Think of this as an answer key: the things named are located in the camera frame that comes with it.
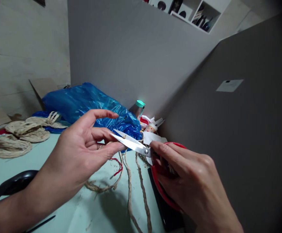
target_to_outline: white label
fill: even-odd
[[[237,87],[242,83],[243,79],[239,80],[225,80],[216,91],[234,92]]]

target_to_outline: hand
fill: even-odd
[[[115,119],[109,110],[90,110],[66,129],[40,169],[24,190],[0,201],[0,232],[23,232],[65,202],[115,153],[125,146],[113,142],[98,150],[98,143],[116,141],[106,128],[93,128],[98,118]]]
[[[120,142],[113,142],[98,150],[104,145],[98,143],[101,140],[105,144],[117,141],[107,128],[93,128],[96,119],[105,117],[115,119],[118,115],[109,110],[93,109],[63,131],[49,158],[28,186],[28,190],[39,190],[39,195],[50,200],[49,203],[43,200],[42,206],[51,205],[56,209],[70,200],[107,160],[125,149]]]
[[[168,195],[197,224],[197,232],[243,232],[211,157],[153,141],[150,147],[178,173],[176,179],[157,174]]]

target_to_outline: light blue table surface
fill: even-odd
[[[50,138],[45,142],[34,144],[33,149],[24,156],[14,159],[0,159],[0,184],[22,171],[39,170],[53,150],[58,138],[59,135],[51,134]],[[145,168],[144,162],[140,158],[138,158],[138,162],[142,171],[153,232],[165,232],[147,168]],[[134,151],[127,153],[127,163],[132,173],[133,214],[141,230],[147,232],[146,213]],[[112,185],[119,174],[112,179],[110,177],[118,168],[119,165],[116,161],[108,161],[91,177],[91,180],[96,180],[96,184],[101,185],[101,187],[105,183]],[[83,187],[70,201],[50,215],[56,214],[53,220],[37,229],[35,233],[137,232],[127,213],[127,202],[128,174],[124,166],[116,190],[97,194]]]

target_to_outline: wall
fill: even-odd
[[[70,83],[67,0],[0,0],[0,105],[25,117],[41,109],[29,79]]]
[[[224,39],[281,12],[282,3],[277,0],[231,0],[210,34]]]
[[[222,40],[169,109],[160,134],[214,159],[244,231],[281,231],[282,16]]]
[[[160,112],[218,41],[139,0],[69,0],[71,84]]]

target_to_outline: left hand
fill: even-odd
[[[120,142],[110,143],[98,150],[104,145],[98,143],[101,140],[105,144],[117,141],[107,128],[93,127],[96,119],[105,117],[116,119],[118,115],[105,109],[92,109],[63,131],[28,190],[36,192],[39,189],[39,195],[52,200],[47,205],[58,208],[70,200],[114,154],[124,150],[125,146]]]
[[[0,232],[23,232],[37,224],[82,188],[115,153],[124,150],[106,128],[93,127],[98,118],[115,119],[109,110],[93,109],[66,129],[35,178],[22,191],[0,201]]]

